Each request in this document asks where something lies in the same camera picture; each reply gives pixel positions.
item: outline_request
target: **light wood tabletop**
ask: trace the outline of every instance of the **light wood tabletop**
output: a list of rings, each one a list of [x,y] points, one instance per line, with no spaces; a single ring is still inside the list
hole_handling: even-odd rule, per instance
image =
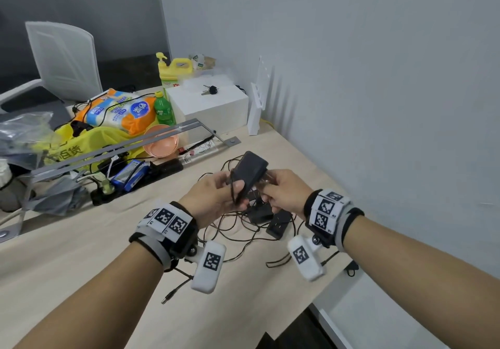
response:
[[[221,149],[109,204],[84,207],[64,218],[34,217],[26,222],[27,232],[1,244],[0,347],[13,347],[124,250],[155,199],[178,200],[203,173],[219,171],[225,161],[247,150],[266,159],[269,169],[292,169],[313,189],[329,187],[342,193],[328,175],[268,125],[261,124],[257,136],[248,136],[247,127],[222,136],[234,135],[241,144]],[[221,227],[230,227],[233,222],[234,217],[227,217]],[[207,237],[212,237],[215,230],[208,229]],[[252,236],[240,222],[225,233],[236,239]],[[311,236],[304,226],[301,234]],[[326,275],[313,283],[302,278],[292,261],[279,268],[267,268],[266,261],[287,253],[286,242],[292,236],[289,227],[280,241],[252,242],[238,260],[223,265],[217,287],[210,295],[192,290],[188,283],[162,305],[164,296],[185,280],[176,271],[166,273],[127,348],[254,349],[264,332],[276,338],[350,262],[346,254],[337,255],[326,265]],[[270,238],[264,230],[257,237]],[[237,255],[245,244],[228,241],[220,234],[216,241],[228,248],[226,258]],[[326,258],[334,251],[331,247],[319,254]],[[180,261],[178,267],[192,274],[195,266]]]

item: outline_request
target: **gray metal bracket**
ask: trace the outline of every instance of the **gray metal bracket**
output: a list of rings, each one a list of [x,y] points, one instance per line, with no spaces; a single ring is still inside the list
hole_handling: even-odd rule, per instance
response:
[[[233,147],[241,143],[241,141],[237,137],[231,137],[226,140],[223,140],[219,135],[217,135],[214,131],[210,130],[200,120],[198,120],[197,118],[193,118],[191,120],[181,122],[174,126],[169,126],[163,130],[137,136],[127,141],[117,143],[116,145],[106,146],[102,149],[94,150],[88,154],[72,157],[66,159],[63,162],[57,162],[31,171],[27,176],[28,182],[26,187],[26,193],[24,195],[24,200],[22,202],[19,222],[12,224],[4,229],[0,228],[0,243],[5,242],[11,238],[17,237],[21,234],[24,215],[26,214],[27,211],[26,205],[28,204],[29,196],[31,194],[31,191],[33,190],[33,186],[35,183],[55,178],[56,176],[63,175],[66,172],[79,169],[83,166],[91,165],[92,163],[95,162],[100,162],[103,159],[111,158],[112,156],[117,154],[122,154],[125,151],[137,149],[138,147],[144,146],[148,143],[153,143],[199,127],[203,127],[206,131],[210,133],[210,135],[213,134],[214,136],[216,136],[227,147]]]

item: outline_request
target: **qr-like code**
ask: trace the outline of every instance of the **qr-like code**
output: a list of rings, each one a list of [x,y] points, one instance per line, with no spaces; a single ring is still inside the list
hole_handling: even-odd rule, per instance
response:
[[[170,221],[172,217],[173,217],[173,212],[170,212],[169,210],[162,208],[159,214],[154,219],[159,221],[163,225],[167,225],[167,223]]]
[[[299,246],[298,249],[295,249],[292,253],[298,264],[301,264],[306,259],[309,259],[309,256],[303,246]]]
[[[329,215],[334,208],[334,205],[334,202],[329,201],[328,199],[323,199],[318,210]]]
[[[203,267],[209,268],[210,270],[216,271],[218,268],[218,264],[221,263],[221,256],[217,254],[213,254],[208,252],[207,257],[205,258],[205,263]]]
[[[156,213],[156,211],[158,211],[158,208],[153,209],[150,213],[148,213],[146,216],[144,216],[144,218],[151,218],[151,217],[153,217],[154,214]]]
[[[327,197],[329,197],[330,199],[333,199],[333,200],[335,200],[335,201],[339,201],[340,199],[342,199],[342,198],[343,198],[343,196],[342,196],[342,195],[339,195],[338,193],[333,192],[333,191],[332,191],[332,192],[329,192],[329,193],[327,194]]]
[[[188,225],[187,221],[182,220],[179,216],[172,220],[172,222],[168,225],[168,228],[176,232],[177,234],[181,234],[184,232],[184,228]]]
[[[316,218],[314,219],[314,225],[327,230],[328,217],[323,216],[320,213],[316,213]]]

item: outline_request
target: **green plastic soda bottle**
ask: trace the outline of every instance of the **green plastic soda bottle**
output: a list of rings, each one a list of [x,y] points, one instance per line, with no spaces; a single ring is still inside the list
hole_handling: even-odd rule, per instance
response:
[[[176,124],[176,118],[173,115],[172,104],[168,101],[163,92],[156,91],[154,93],[156,100],[154,100],[154,110],[157,114],[158,123],[173,126]]]

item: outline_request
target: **mounting screw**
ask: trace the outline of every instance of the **mounting screw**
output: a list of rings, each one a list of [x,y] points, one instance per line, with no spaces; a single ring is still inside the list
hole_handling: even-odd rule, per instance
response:
[[[194,255],[196,255],[197,251],[198,250],[196,249],[196,246],[191,245],[191,247],[187,251],[187,253],[188,253],[187,255],[190,257],[193,257]]]

